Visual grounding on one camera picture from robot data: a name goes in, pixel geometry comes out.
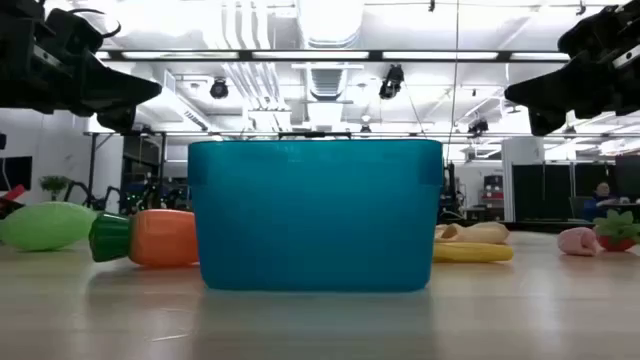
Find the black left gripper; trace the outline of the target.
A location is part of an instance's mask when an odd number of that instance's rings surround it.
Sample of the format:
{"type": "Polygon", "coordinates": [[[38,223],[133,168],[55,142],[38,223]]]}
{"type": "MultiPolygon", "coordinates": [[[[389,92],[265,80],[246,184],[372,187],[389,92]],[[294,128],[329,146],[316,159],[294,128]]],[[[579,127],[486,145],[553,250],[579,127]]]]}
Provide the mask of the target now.
{"type": "Polygon", "coordinates": [[[135,107],[158,96],[162,86],[97,59],[103,35],[79,12],[47,12],[43,1],[1,0],[1,106],[98,113],[102,127],[127,133],[135,107]]]}

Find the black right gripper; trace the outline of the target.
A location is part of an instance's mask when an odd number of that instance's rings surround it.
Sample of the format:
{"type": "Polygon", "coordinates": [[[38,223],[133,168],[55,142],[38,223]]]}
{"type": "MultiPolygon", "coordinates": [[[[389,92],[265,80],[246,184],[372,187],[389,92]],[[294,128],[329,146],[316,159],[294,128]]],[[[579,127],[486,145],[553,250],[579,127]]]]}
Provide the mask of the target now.
{"type": "Polygon", "coordinates": [[[560,129],[569,111],[584,119],[639,110],[639,0],[580,20],[559,38],[558,50],[568,64],[505,90],[509,101],[529,108],[533,136],[560,129]]]}

